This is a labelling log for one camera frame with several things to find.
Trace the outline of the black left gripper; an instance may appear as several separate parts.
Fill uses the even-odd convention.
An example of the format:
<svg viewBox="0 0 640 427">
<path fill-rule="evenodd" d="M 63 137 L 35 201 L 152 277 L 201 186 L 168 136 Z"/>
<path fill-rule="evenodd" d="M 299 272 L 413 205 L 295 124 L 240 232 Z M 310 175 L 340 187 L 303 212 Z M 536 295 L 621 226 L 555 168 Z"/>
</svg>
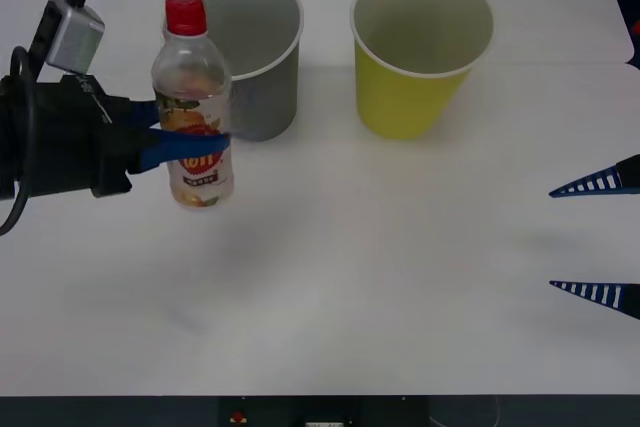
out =
<svg viewBox="0 0 640 427">
<path fill-rule="evenodd" d="M 159 123 L 154 100 L 107 95 L 92 75 L 65 75 L 37 83 L 35 172 L 32 197 L 89 190 L 94 197 L 127 193 L 135 167 L 132 135 Z M 158 129 L 143 132 L 139 171 L 186 158 L 223 152 L 226 134 L 196 135 Z"/>
</svg>

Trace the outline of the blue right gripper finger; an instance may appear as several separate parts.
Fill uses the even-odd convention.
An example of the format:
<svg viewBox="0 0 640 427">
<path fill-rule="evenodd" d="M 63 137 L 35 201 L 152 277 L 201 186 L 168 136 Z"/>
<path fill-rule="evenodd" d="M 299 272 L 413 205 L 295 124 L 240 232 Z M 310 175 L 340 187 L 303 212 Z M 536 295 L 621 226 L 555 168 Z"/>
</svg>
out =
<svg viewBox="0 0 640 427">
<path fill-rule="evenodd" d="M 581 283 L 551 280 L 549 284 L 573 296 L 640 319 L 640 285 L 637 283 Z"/>
<path fill-rule="evenodd" d="M 597 195 L 638 195 L 639 155 L 578 178 L 549 193 L 551 198 Z"/>
</svg>

